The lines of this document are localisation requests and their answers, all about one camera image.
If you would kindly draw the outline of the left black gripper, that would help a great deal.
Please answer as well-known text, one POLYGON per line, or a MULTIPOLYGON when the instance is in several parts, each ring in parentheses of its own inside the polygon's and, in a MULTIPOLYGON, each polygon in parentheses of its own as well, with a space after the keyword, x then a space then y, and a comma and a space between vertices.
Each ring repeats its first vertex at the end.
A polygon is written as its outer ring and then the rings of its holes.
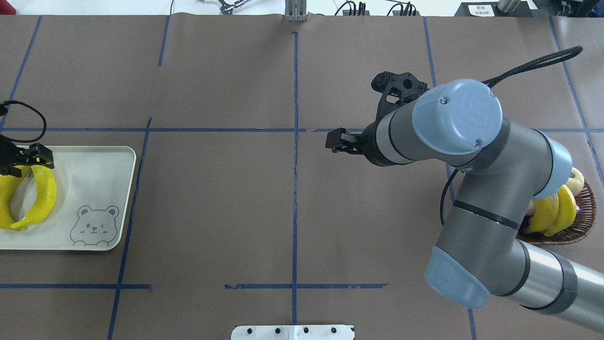
POLYGON ((28 150, 1 136, 0 174, 2 176, 22 177, 22 170, 17 166, 33 165, 54 169, 52 150, 43 144, 31 144, 28 150))

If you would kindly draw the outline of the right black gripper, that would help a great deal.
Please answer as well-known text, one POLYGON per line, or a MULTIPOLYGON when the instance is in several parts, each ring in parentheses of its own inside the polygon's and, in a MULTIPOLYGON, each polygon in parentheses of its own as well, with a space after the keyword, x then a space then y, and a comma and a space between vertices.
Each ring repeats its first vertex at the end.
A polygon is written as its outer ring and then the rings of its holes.
POLYGON ((380 167, 394 166, 397 163, 387 159, 379 150, 376 140, 376 122, 365 127, 360 134, 353 134, 356 142, 352 143, 352 135, 343 127, 334 129, 327 134, 327 144, 332 153, 349 153, 363 155, 370 163, 380 167))

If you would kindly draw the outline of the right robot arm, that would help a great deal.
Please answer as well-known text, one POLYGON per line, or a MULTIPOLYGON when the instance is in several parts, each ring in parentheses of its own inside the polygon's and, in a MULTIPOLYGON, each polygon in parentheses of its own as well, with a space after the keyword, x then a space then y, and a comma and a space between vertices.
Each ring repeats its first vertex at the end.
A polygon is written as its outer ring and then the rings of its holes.
POLYGON ((332 130, 326 148, 377 166, 436 159, 465 175, 432 248, 425 280, 467 308, 491 296, 603 331, 603 274, 516 238, 531 199, 571 174, 565 146, 508 119, 491 88, 459 79, 406 97, 362 133, 332 130))

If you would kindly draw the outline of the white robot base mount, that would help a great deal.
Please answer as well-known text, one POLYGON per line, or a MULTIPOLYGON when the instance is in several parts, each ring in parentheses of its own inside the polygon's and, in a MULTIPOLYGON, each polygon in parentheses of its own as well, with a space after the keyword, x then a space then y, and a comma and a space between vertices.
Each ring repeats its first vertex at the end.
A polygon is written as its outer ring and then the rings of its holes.
POLYGON ((233 329, 231 340, 355 340, 352 325, 241 325, 233 329))

